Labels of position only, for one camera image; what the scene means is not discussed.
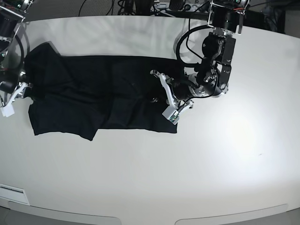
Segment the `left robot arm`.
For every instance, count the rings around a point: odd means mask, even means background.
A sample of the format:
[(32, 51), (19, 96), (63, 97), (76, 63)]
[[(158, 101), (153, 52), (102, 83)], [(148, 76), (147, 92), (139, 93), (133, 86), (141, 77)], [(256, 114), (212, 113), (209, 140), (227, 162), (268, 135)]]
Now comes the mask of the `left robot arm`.
[[(236, 43), (233, 35), (241, 34), (248, 5), (248, 0), (210, 0), (207, 24), (189, 28), (180, 37), (175, 49), (176, 58), (184, 67), (193, 68), (193, 74), (172, 78), (151, 71), (166, 92), (168, 107), (163, 116), (173, 124), (177, 124), (181, 113), (193, 107), (193, 99), (217, 98), (227, 93)], [(184, 62), (180, 57), (181, 44), (187, 43), (192, 33), (208, 28), (212, 31), (202, 43), (201, 62)]]

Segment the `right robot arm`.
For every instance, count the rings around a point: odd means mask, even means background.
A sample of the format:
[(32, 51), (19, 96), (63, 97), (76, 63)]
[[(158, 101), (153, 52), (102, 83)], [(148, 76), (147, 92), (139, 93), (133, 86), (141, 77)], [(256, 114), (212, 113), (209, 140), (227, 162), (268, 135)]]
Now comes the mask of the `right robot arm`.
[[(2, 0), (0, 2), (0, 109), (8, 109), (17, 98), (22, 98), (26, 88), (24, 70), (25, 51), (21, 38), (17, 35), (33, 0)], [(20, 60), (14, 67), (4, 66), (8, 51), (16, 41), (20, 49)]]

